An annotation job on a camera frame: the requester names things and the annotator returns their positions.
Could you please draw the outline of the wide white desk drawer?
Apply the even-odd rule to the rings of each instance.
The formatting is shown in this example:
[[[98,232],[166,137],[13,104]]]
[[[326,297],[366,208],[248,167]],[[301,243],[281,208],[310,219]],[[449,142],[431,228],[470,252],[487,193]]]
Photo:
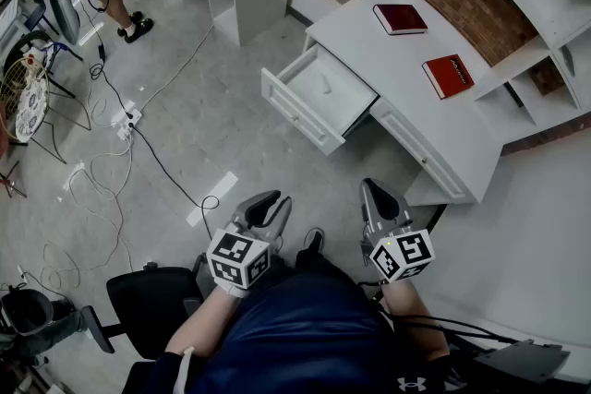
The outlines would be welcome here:
[[[419,163],[422,171],[404,196],[411,206],[475,203],[476,199],[428,141],[387,101],[380,98],[370,114]]]

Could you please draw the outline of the bright red book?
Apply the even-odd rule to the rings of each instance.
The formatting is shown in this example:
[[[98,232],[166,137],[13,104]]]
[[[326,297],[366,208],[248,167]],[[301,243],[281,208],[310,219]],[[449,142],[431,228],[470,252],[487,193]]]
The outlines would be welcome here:
[[[422,68],[441,100],[469,90],[474,86],[460,56],[457,54],[426,61]]]

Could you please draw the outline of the person's dark trousers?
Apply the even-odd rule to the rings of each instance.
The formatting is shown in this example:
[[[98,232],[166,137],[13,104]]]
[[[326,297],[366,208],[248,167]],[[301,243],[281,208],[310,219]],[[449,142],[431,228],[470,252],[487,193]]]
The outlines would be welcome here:
[[[294,265],[289,265],[282,257],[273,255],[271,267],[266,273],[269,281],[281,281],[300,273],[319,273],[327,277],[352,282],[350,276],[332,264],[322,253],[303,249],[297,253]]]

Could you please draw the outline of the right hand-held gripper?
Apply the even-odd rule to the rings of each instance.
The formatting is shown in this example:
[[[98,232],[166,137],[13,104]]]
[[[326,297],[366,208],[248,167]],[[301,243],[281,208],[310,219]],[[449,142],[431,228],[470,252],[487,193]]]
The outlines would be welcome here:
[[[412,223],[404,196],[380,180],[365,178],[360,186],[362,208],[370,227],[404,227]],[[360,242],[364,264],[373,266],[381,283],[406,280],[435,260],[427,229],[365,231]]]

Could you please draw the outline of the person's navy shirt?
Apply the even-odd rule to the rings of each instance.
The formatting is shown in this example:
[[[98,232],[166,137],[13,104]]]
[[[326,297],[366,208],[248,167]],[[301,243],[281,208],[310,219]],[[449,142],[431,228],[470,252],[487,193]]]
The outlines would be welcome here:
[[[142,394],[449,394],[449,355],[429,361],[353,281],[262,278],[214,353],[164,352]]]

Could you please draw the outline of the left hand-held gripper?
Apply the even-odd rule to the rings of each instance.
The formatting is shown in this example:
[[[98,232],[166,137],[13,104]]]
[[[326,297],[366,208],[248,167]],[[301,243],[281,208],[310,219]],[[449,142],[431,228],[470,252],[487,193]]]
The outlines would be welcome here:
[[[241,202],[233,219],[217,229],[207,250],[210,272],[217,282],[248,290],[271,265],[271,254],[283,245],[283,230],[292,210],[292,199],[283,199],[271,218],[261,226],[281,192],[259,193]]]

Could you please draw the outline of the person's black shoe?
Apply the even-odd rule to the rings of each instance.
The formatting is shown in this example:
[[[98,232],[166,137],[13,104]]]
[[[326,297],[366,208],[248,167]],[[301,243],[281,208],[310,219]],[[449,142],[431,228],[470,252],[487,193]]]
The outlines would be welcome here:
[[[314,227],[308,231],[304,240],[304,249],[312,253],[322,253],[324,246],[325,233],[319,227]]]

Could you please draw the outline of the grey metal box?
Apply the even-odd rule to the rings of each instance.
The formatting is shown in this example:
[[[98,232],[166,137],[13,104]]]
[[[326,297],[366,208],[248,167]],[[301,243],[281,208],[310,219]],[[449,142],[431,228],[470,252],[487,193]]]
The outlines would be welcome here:
[[[475,362],[513,378],[542,384],[560,372],[570,354],[561,345],[525,340],[482,353],[475,358]]]

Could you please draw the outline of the black office chair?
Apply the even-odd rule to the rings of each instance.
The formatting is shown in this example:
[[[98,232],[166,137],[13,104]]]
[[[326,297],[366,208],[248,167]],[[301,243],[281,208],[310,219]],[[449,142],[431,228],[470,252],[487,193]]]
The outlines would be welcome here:
[[[94,308],[80,313],[87,330],[103,352],[113,353],[111,338],[127,336],[136,352],[154,360],[164,351],[176,330],[203,303],[193,269],[148,265],[145,269],[114,277],[106,290],[118,322],[105,326]]]

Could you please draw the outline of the dark red book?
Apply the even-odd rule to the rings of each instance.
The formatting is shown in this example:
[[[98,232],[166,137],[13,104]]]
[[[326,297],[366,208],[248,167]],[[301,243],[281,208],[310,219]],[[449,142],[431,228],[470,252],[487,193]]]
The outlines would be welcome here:
[[[377,4],[373,13],[389,36],[421,34],[428,30],[412,5]]]

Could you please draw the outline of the white wrist band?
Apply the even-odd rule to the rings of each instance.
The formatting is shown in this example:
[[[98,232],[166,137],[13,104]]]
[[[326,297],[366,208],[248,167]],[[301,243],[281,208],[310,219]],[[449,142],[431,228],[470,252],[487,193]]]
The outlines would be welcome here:
[[[234,298],[244,299],[249,296],[249,290],[242,289],[233,283],[221,278],[213,279],[215,284]]]

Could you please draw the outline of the white power strip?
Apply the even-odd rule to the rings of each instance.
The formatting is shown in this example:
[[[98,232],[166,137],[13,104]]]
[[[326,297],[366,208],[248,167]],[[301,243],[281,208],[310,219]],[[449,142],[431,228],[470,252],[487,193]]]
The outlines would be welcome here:
[[[119,139],[122,141],[128,140],[141,118],[142,113],[138,109],[133,109],[131,112],[126,113],[117,131]]]

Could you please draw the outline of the person's left forearm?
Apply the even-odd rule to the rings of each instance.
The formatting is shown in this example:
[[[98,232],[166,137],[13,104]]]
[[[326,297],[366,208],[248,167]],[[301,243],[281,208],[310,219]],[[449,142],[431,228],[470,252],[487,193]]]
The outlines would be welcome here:
[[[192,348],[195,356],[211,356],[241,300],[216,286],[197,311],[175,332],[165,351],[181,355]]]

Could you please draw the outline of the person's right forearm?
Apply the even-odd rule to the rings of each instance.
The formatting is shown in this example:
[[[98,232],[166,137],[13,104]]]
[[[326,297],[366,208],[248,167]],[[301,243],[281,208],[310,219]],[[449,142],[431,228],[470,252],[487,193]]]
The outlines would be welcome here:
[[[391,315],[419,316],[425,325],[435,325],[433,320],[428,319],[430,312],[409,279],[384,284],[381,291]],[[404,326],[403,334],[429,361],[450,354],[444,334],[436,329]]]

